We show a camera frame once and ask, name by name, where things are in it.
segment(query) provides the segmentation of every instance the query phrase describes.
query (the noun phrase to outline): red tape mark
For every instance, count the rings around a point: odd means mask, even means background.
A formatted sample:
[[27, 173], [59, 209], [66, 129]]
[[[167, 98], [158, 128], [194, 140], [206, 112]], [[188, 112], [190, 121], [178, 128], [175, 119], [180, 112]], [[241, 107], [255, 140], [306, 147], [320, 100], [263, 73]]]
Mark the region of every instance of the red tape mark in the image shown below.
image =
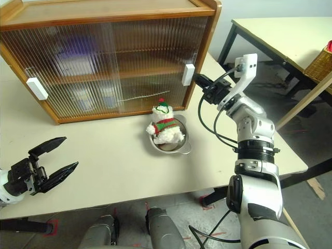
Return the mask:
[[[202, 200], [203, 200], [203, 198], [204, 198], [205, 196], [201, 196], [201, 197], [199, 198], [199, 203], [200, 203], [201, 205], [202, 205]], [[210, 206], [207, 206], [207, 207], [204, 207], [204, 206], [202, 205], [202, 208], [203, 208], [204, 211], [206, 211], [206, 210], [210, 210], [210, 209], [215, 209], [216, 206], [215, 206], [214, 204], [211, 204]]]
[[58, 219], [51, 219], [46, 223], [50, 223], [53, 225], [53, 232], [49, 234], [44, 234], [43, 237], [49, 237], [49, 236], [54, 236], [57, 235], [58, 232], [58, 225], [59, 225], [59, 220]]
[[145, 202], [145, 208], [146, 208], [146, 211], [148, 211], [150, 209], [149, 203], [147, 201]]
[[218, 235], [222, 235], [222, 234], [226, 234], [226, 232], [216, 232], [216, 233], [211, 234], [211, 236], [218, 236]]
[[226, 234], [226, 232], [216, 232], [211, 234], [212, 236], [218, 236], [218, 235], [222, 235], [222, 234]]

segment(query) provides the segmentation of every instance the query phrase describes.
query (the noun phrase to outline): black cable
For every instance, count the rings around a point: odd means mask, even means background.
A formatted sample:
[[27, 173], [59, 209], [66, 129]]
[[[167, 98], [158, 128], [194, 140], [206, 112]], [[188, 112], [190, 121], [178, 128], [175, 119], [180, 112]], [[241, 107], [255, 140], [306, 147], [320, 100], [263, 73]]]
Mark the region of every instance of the black cable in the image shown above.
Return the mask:
[[241, 243], [241, 240], [225, 240], [225, 239], [220, 239], [220, 238], [216, 238], [216, 237], [210, 236], [210, 235], [208, 235], [208, 234], [206, 234], [204, 232], [201, 232], [200, 230], [197, 230], [195, 227], [192, 227], [192, 226], [189, 226], [189, 229], [190, 229], [190, 231], [193, 234], [198, 233], [198, 234], [200, 234], [200, 235], [202, 235], [204, 237], [207, 237], [207, 238], [209, 238], [211, 240], [216, 240], [216, 241], [224, 242], [224, 243]]
[[225, 142], [224, 140], [222, 140], [222, 139], [218, 136], [218, 133], [217, 133], [217, 121], [218, 121], [218, 118], [219, 118], [219, 116], [220, 116], [220, 114], [222, 113], [223, 110], [224, 110], [224, 108], [221, 108], [221, 110], [219, 111], [217, 117], [216, 117], [215, 120], [214, 120], [214, 123], [213, 123], [213, 131], [214, 131], [214, 134], [216, 135], [216, 137], [217, 137], [220, 141], [222, 141], [224, 144], [226, 144], [226, 145], [228, 145], [228, 146], [230, 146], [230, 147], [232, 147], [233, 149], [236, 150], [236, 149], [238, 149], [238, 148], [236, 148], [235, 146], [233, 146], [233, 145], [231, 145], [231, 144]]
[[225, 72], [223, 75], [221, 75], [220, 77], [218, 77], [214, 82], [217, 83], [217, 81], [219, 81], [220, 79], [225, 78], [227, 75], [229, 75], [229, 74], [235, 72], [235, 70], [238, 70], [238, 68], [237, 68], [237, 67], [234, 67], [234, 68], [228, 70], [228, 71]]
[[189, 226], [189, 230], [191, 231], [192, 235], [195, 237], [195, 239], [196, 239], [197, 242], [199, 243], [200, 248], [201, 248], [201, 249], [205, 249], [204, 244], [202, 243], [201, 239], [198, 237], [198, 235], [197, 235], [197, 233], [196, 233], [195, 231], [191, 230], [191, 227], [192, 227], [192, 226]]
[[[211, 236], [213, 234], [213, 232], [219, 227], [219, 225], [223, 222], [223, 220], [226, 218], [226, 216], [230, 213], [230, 210], [228, 210], [226, 212], [226, 214], [223, 215], [223, 217], [219, 220], [219, 222], [217, 223], [217, 225], [212, 229], [212, 231], [209, 233], [209, 236]], [[206, 242], [208, 241], [209, 238], [206, 238], [203, 242], [203, 245], [206, 244]]]
[[[220, 239], [220, 238], [216, 238], [216, 237], [211, 236], [213, 234], [213, 232], [218, 228], [218, 226], [223, 222], [223, 220], [226, 218], [226, 216], [230, 212], [231, 211], [228, 210], [226, 212], [226, 214], [223, 215], [223, 217], [219, 220], [219, 222], [217, 223], [217, 225], [212, 229], [212, 231], [210, 232], [210, 234], [203, 233], [203, 232], [197, 230], [196, 228], [194, 228], [192, 226], [189, 226], [189, 230], [192, 232], [193, 236], [198, 241], [198, 243], [200, 245], [200, 249], [205, 249], [204, 245], [206, 244], [206, 242], [207, 242], [208, 239], [216, 240], [216, 241], [219, 241], [219, 242], [225, 242], [225, 243], [240, 243], [241, 242], [241, 240], [226, 240], [226, 239]], [[206, 237], [206, 239], [204, 240], [203, 243], [202, 243], [202, 241], [200, 240], [200, 238], [198, 237], [197, 234], [200, 234], [200, 235]]]
[[[200, 100], [200, 102], [199, 102], [199, 104], [198, 104], [198, 118], [199, 118], [199, 121], [200, 121], [201, 124], [204, 126], [204, 128], [206, 128], [208, 131], [210, 131], [210, 132], [213, 133], [213, 134], [216, 134], [216, 133], [215, 133], [213, 130], [211, 130], [209, 127], [207, 127], [207, 125], [204, 123], [204, 121], [203, 121], [203, 119], [202, 119], [202, 116], [201, 116], [201, 107], [202, 107], [202, 103], [203, 103], [203, 101], [204, 101], [204, 97], [205, 97], [207, 94], [210, 93], [210, 91], [212, 90], [212, 88], [217, 84], [217, 82], [218, 82], [220, 79], [225, 78], [227, 75], [233, 73], [235, 70], [236, 70], [236, 68], [232, 68], [231, 70], [228, 70], [228, 71], [225, 72], [223, 75], [221, 75], [220, 77], [218, 77], [218, 78], [213, 82], [213, 84], [212, 84], [211, 86], [209, 86], [209, 88], [207, 89], [207, 92], [206, 92], [205, 94], [203, 94], [203, 96], [202, 96], [202, 98], [201, 98], [201, 100]], [[230, 139], [230, 138], [228, 138], [228, 137], [226, 137], [226, 136], [223, 136], [223, 135], [221, 135], [221, 134], [218, 134], [218, 133], [217, 133], [216, 135], [217, 135], [218, 139], [221, 140], [221, 141], [222, 141], [223, 143], [225, 143], [226, 145], [231, 146], [231, 147], [233, 147], [233, 148], [236, 148], [235, 146], [232, 146], [232, 145], [226, 143], [225, 141], [223, 141], [223, 140], [220, 139], [219, 137], [222, 137], [223, 139], [226, 139], [226, 140], [228, 140], [228, 141], [230, 141], [230, 142], [233, 142], [233, 143], [236, 143], [236, 144], [237, 144], [238, 142], [237, 142], [236, 140]]]
[[[199, 121], [201, 122], [201, 124], [204, 126], [204, 128], [206, 128], [208, 131], [210, 131], [211, 133], [213, 133], [214, 134], [214, 131], [213, 130], [211, 130], [209, 127], [207, 127], [207, 125], [204, 123], [204, 121], [203, 121], [203, 119], [202, 119], [202, 116], [201, 116], [201, 107], [202, 107], [202, 103], [203, 103], [203, 101], [204, 101], [204, 95], [202, 96], [202, 98], [201, 98], [201, 100], [200, 100], [200, 102], [199, 102], [199, 104], [198, 104], [198, 119], [199, 119]], [[230, 139], [230, 138], [228, 138], [228, 137], [226, 137], [226, 136], [223, 136], [223, 135], [221, 135], [221, 134], [218, 134], [218, 136], [220, 136], [220, 137], [222, 137], [223, 139], [226, 139], [226, 140], [228, 140], [228, 141], [230, 141], [230, 142], [233, 142], [233, 143], [238, 143], [237, 141], [235, 141], [235, 140], [233, 140], [233, 139]]]

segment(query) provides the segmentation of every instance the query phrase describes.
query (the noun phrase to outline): ribbed glass panel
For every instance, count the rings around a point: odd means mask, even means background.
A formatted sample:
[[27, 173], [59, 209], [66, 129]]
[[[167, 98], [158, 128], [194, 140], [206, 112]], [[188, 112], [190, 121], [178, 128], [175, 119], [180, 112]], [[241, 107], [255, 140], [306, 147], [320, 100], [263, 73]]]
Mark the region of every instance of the ribbed glass panel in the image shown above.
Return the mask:
[[182, 106], [207, 17], [96, 23], [2, 32], [28, 77], [61, 119]]

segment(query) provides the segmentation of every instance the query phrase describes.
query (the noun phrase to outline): table leg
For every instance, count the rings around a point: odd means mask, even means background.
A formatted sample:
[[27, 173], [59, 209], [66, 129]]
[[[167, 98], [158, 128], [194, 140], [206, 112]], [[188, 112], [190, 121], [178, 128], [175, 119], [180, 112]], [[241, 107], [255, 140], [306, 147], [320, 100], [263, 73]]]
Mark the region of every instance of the table leg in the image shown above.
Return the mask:
[[293, 86], [293, 88], [291, 88], [291, 90], [285, 96], [286, 98], [291, 99], [298, 91], [303, 89], [309, 89], [309, 87], [305, 85], [302, 81], [299, 81], [295, 86]]
[[214, 192], [202, 199], [202, 206], [209, 206], [212, 203], [221, 200], [227, 196], [228, 186], [215, 188]]
[[50, 223], [30, 222], [26, 219], [6, 219], [0, 220], [0, 230], [50, 234], [53, 231], [53, 225]]
[[295, 117], [303, 108], [309, 105], [321, 92], [332, 84], [332, 72], [330, 72], [318, 85], [315, 86], [296, 106], [294, 106], [284, 117], [275, 125], [278, 130]]
[[285, 83], [287, 85], [289, 85], [289, 83], [291, 82], [292, 79], [294, 79], [294, 75], [293, 74], [288, 74], [287, 77], [285, 78]]
[[294, 184], [309, 180], [316, 176], [322, 175], [332, 170], [332, 158], [327, 159], [313, 167], [308, 168], [307, 171], [300, 174], [293, 174], [280, 181], [281, 188], [287, 188]]
[[234, 40], [237, 36], [237, 33], [236, 33], [236, 26], [233, 24], [229, 33], [228, 33], [228, 36], [227, 36], [227, 39], [225, 41], [225, 44], [223, 46], [223, 49], [219, 55], [219, 58], [218, 58], [218, 63], [220, 64], [220, 66], [223, 66], [226, 58], [227, 58], [227, 55], [229, 53], [229, 50], [230, 48], [232, 47], [233, 43], [234, 43]]
[[[318, 84], [312, 80], [307, 80], [307, 81], [304, 81], [304, 83], [307, 85], [307, 87], [309, 89], [314, 89]], [[330, 94], [329, 92], [327, 91], [322, 91], [320, 94], [319, 94], [319, 97], [324, 100], [329, 106], [332, 106], [332, 94]]]

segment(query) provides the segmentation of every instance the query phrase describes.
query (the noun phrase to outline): wooden cabinet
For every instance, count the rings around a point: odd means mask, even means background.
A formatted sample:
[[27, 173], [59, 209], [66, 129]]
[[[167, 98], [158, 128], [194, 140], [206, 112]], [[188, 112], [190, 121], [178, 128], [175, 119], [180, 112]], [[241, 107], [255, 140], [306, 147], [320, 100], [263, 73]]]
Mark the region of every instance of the wooden cabinet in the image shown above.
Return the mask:
[[0, 49], [30, 92], [38, 78], [56, 123], [149, 113], [161, 97], [179, 110], [185, 65], [200, 71], [219, 14], [214, 0], [13, 0]]

